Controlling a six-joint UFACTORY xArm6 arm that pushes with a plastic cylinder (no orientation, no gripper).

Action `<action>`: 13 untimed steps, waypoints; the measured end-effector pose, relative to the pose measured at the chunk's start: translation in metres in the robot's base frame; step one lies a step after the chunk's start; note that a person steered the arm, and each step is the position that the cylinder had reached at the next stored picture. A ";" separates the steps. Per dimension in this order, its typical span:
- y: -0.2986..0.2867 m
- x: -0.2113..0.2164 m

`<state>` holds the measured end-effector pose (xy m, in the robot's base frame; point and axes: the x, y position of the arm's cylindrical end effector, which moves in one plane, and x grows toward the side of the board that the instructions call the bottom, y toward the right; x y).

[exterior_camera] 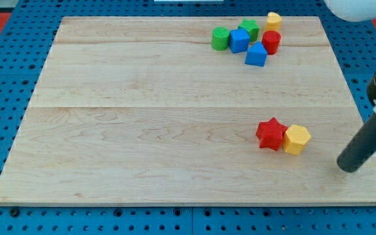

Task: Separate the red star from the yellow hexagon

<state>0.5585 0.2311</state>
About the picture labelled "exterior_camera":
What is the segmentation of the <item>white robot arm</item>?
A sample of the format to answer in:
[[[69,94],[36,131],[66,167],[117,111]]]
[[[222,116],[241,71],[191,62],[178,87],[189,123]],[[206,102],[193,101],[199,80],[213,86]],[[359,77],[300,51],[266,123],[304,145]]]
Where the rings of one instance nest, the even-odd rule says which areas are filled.
[[[376,0],[325,0],[328,9],[348,22],[376,19]],[[337,165],[345,172],[356,172],[376,152],[376,72],[367,86],[373,113],[337,157]]]

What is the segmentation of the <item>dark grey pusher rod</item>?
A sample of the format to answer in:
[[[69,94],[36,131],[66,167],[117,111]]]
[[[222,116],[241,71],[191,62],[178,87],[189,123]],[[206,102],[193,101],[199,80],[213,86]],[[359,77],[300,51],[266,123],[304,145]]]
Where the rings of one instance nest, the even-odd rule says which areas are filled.
[[[376,152],[376,112],[339,154],[336,162],[345,172],[356,172]]]

